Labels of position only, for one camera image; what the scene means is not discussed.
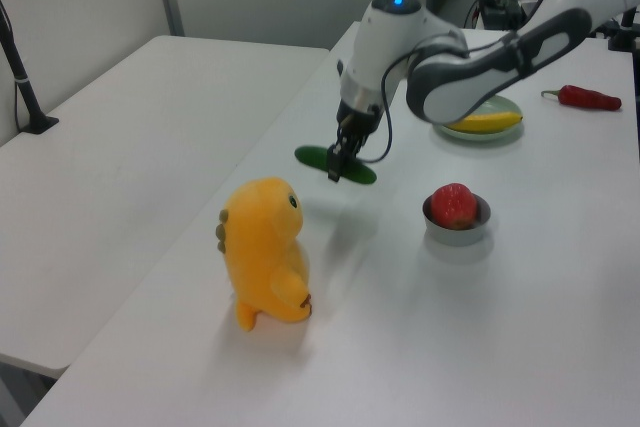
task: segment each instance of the red fruit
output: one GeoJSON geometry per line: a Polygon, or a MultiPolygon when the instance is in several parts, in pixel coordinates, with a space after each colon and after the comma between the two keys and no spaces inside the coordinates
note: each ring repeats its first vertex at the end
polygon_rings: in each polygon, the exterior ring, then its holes
{"type": "Polygon", "coordinates": [[[462,184],[445,185],[431,196],[431,217],[445,229],[468,229],[475,222],[477,214],[478,201],[462,184]]]}

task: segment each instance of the plate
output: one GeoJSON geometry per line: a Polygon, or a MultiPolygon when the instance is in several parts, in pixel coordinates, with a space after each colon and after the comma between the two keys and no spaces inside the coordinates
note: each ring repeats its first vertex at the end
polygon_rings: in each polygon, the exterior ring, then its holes
{"type": "MultiPolygon", "coordinates": [[[[497,114],[499,112],[514,112],[518,115],[522,115],[522,111],[518,105],[500,95],[494,95],[489,100],[483,102],[473,113],[474,114],[497,114]]],[[[508,129],[501,130],[499,132],[491,132],[488,134],[475,134],[472,132],[459,132],[457,130],[449,129],[444,125],[434,125],[433,128],[442,132],[443,134],[450,135],[456,139],[469,140],[471,142],[489,142],[491,140],[501,139],[508,135],[511,135],[515,131],[521,128],[521,122],[509,127],[508,129]]]]}

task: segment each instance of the green plate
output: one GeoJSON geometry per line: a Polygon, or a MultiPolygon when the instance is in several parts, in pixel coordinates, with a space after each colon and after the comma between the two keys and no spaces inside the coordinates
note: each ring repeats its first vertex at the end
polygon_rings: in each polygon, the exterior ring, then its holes
{"type": "MultiPolygon", "coordinates": [[[[303,145],[294,152],[296,159],[308,167],[327,172],[327,148],[315,145],[303,145]]],[[[376,173],[360,162],[347,161],[343,167],[342,178],[358,184],[370,185],[376,179],[376,173]]]]}
{"type": "MultiPolygon", "coordinates": [[[[480,107],[478,107],[474,114],[497,114],[499,112],[514,112],[518,115],[522,115],[522,111],[517,104],[500,95],[494,95],[489,100],[486,100],[480,107]]],[[[468,140],[471,142],[489,142],[491,140],[501,139],[508,135],[511,135],[521,127],[522,122],[518,122],[516,125],[509,127],[508,129],[501,130],[499,132],[491,132],[487,134],[476,134],[472,132],[459,132],[457,130],[449,129],[444,125],[434,125],[433,128],[442,132],[443,134],[450,135],[456,139],[468,140]]]]}

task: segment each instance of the red chili pepper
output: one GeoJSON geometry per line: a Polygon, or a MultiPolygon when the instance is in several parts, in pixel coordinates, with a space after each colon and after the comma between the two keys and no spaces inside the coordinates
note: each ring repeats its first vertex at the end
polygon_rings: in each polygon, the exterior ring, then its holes
{"type": "Polygon", "coordinates": [[[558,97],[562,105],[572,105],[585,109],[618,110],[622,101],[618,97],[596,92],[595,90],[582,89],[575,85],[565,85],[560,90],[544,90],[541,95],[551,94],[558,97]]]}

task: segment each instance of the black stand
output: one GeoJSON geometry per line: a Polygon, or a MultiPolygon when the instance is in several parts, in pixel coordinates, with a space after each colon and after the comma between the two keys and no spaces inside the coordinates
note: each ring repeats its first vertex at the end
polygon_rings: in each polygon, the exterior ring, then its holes
{"type": "Polygon", "coordinates": [[[18,88],[24,99],[24,103],[29,111],[29,125],[22,131],[30,134],[42,134],[49,128],[58,123],[58,119],[53,117],[47,117],[40,109],[36,94],[33,92],[31,82],[27,72],[24,70],[20,54],[13,40],[13,33],[9,28],[8,19],[4,17],[4,10],[0,11],[0,43],[2,43],[2,49],[4,50],[9,66],[13,72],[15,81],[18,83],[18,88]]]}
{"type": "Polygon", "coordinates": [[[609,39],[609,50],[615,52],[634,52],[636,50],[637,32],[633,29],[636,9],[627,10],[622,16],[620,30],[609,39]]]}
{"type": "Polygon", "coordinates": [[[526,21],[519,0],[479,0],[478,5],[486,30],[517,30],[526,21]]]}

